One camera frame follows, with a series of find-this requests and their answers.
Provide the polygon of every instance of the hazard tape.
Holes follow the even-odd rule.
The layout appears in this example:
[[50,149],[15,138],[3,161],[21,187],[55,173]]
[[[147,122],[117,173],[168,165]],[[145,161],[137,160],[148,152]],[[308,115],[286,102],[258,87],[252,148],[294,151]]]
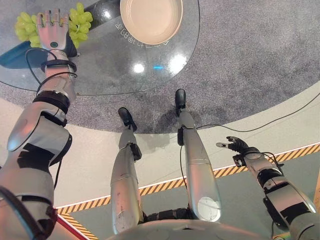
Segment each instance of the hazard tape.
[[75,220],[70,214],[60,214],[66,221],[68,221],[72,226],[74,226],[78,231],[85,235],[90,240],[99,240],[94,234],[92,234],[88,229],[82,226],[77,220]]
[[[290,151],[278,153],[278,154],[275,154],[275,156],[276,156],[277,161],[279,163],[281,163],[281,162],[288,161],[291,159],[296,159],[296,158],[303,157],[303,156],[306,156],[309,154],[313,154],[313,153],[316,153],[319,151],[320,151],[320,143],[317,142],[317,143],[307,145],[304,147],[300,147],[297,149],[293,149]],[[229,176],[229,175],[233,175],[233,174],[238,174],[238,173],[245,172],[245,171],[248,171],[247,167],[245,167],[245,166],[237,167],[235,165],[231,165],[231,166],[227,166],[227,167],[214,169],[213,174],[214,174],[215,178],[221,178],[221,177],[225,177],[225,176]],[[169,189],[179,188],[184,185],[185,185],[185,183],[184,183],[183,178],[178,177],[178,178],[175,178],[172,180],[140,187],[139,192],[140,192],[141,196],[145,196],[148,194],[162,192],[162,191],[169,190]],[[111,201],[111,197],[110,197],[110,195],[108,195],[108,196],[103,196],[103,197],[95,198],[95,199],[84,201],[84,202],[79,202],[79,203],[59,207],[59,208],[57,208],[57,211],[60,215],[65,215],[65,214],[69,214],[69,213],[73,213],[73,212],[78,212],[78,211],[82,211],[82,210],[101,207],[101,206],[109,204],[110,201]]]

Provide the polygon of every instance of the beige bowl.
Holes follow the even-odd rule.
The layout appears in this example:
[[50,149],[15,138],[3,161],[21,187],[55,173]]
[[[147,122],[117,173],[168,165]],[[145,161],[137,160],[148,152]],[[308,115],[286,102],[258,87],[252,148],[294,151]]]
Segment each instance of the beige bowl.
[[168,41],[179,30],[182,0],[120,0],[122,21],[138,41],[156,45]]

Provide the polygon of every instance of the grape bunch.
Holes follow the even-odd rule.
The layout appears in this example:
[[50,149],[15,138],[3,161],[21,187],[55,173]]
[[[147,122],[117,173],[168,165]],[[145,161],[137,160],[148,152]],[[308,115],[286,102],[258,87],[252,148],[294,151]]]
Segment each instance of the grape bunch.
[[[88,39],[87,33],[91,28],[93,17],[91,12],[84,10],[84,5],[81,2],[76,4],[76,9],[70,9],[70,20],[69,20],[69,35],[75,46],[79,47],[79,43],[84,42]],[[15,23],[15,34],[19,40],[30,41],[32,48],[41,48],[40,38],[38,36],[37,29],[37,16],[30,16],[26,12],[21,12],[20,16],[16,18]]]
[[16,18],[16,24],[14,25],[15,34],[18,36],[19,40],[30,41],[30,46],[32,48],[40,48],[40,39],[37,31],[37,16],[30,16],[26,12],[21,12],[20,16]]
[[84,5],[81,2],[76,4],[76,9],[70,9],[69,20],[69,35],[77,49],[79,43],[84,42],[88,39],[87,33],[91,28],[91,23],[94,19],[89,11],[84,11]]

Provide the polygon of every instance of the gray carpet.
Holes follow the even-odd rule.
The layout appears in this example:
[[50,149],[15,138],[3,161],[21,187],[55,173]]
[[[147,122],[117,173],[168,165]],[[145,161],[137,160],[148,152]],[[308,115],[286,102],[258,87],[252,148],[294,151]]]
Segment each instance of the gray carpet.
[[[318,0],[200,0],[199,8],[193,56],[168,84],[128,95],[79,96],[69,123],[120,132],[117,110],[125,106],[138,133],[175,132],[174,94],[184,88],[197,125],[226,124],[275,106],[319,80]],[[25,106],[34,93],[2,84],[0,97]]]

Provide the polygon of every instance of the grape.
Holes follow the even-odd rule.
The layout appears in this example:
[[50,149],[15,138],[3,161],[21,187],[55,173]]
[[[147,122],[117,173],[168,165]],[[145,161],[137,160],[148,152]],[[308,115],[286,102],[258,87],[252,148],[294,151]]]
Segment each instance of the grape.
[[84,24],[87,21],[87,17],[85,15],[79,15],[78,20],[80,24]]
[[76,24],[76,25],[79,24],[78,13],[77,13],[77,14],[74,14],[74,13],[71,13],[71,12],[70,12],[70,19],[71,19],[71,21],[72,21],[74,24]]
[[30,41],[32,44],[39,44],[39,43],[40,43],[40,38],[39,38],[38,35],[32,36],[32,37],[29,37],[29,41]]
[[16,34],[17,36],[23,36],[23,35],[27,35],[27,32],[26,32],[26,30],[24,30],[24,29],[22,29],[22,28],[17,28],[17,29],[15,30],[15,34]]
[[33,31],[32,33],[28,34],[29,38],[33,36],[38,36],[38,33],[36,31]]
[[77,37],[78,37],[79,40],[83,40],[83,41],[88,39],[88,35],[85,34],[85,33],[82,33],[82,32],[78,32],[77,33]]
[[36,15],[32,15],[31,16],[31,20],[34,24],[37,24],[37,16]]
[[86,26],[82,25],[79,28],[81,33],[87,34],[89,32],[89,28],[87,28]]
[[27,41],[28,40],[28,36],[27,35],[20,35],[18,36],[19,40],[24,42],[24,41]]
[[23,20],[23,18],[21,16],[17,16],[16,17],[16,21],[17,22],[23,22],[24,20]]
[[69,21],[69,29],[77,31],[77,25],[75,25],[72,21]]
[[91,28],[91,23],[88,21],[86,21],[83,25],[86,26],[88,29]]
[[76,15],[76,16],[79,15],[78,12],[77,12],[77,10],[75,10],[74,8],[71,8],[71,9],[70,9],[70,15],[71,15],[71,14]]
[[84,13],[84,5],[81,2],[78,2],[76,4],[76,9],[78,11],[79,14],[83,14]]
[[28,13],[23,11],[23,12],[20,13],[20,16],[25,22],[32,23],[32,19],[31,19],[30,15]]
[[78,35],[74,31],[69,32],[69,35],[72,40],[76,40],[78,38]]
[[24,21],[18,21],[15,25],[17,28],[24,29],[26,26],[26,23]]
[[32,48],[41,48],[41,44],[40,43],[31,42],[30,43],[30,47],[32,47]]
[[36,30],[36,26],[32,23],[27,23],[24,28],[27,33],[32,33]]
[[87,20],[88,22],[92,22],[92,21],[93,21],[91,12],[86,11],[83,15],[85,15],[86,20]]
[[78,40],[73,40],[72,42],[73,42],[76,49],[79,48],[79,41]]

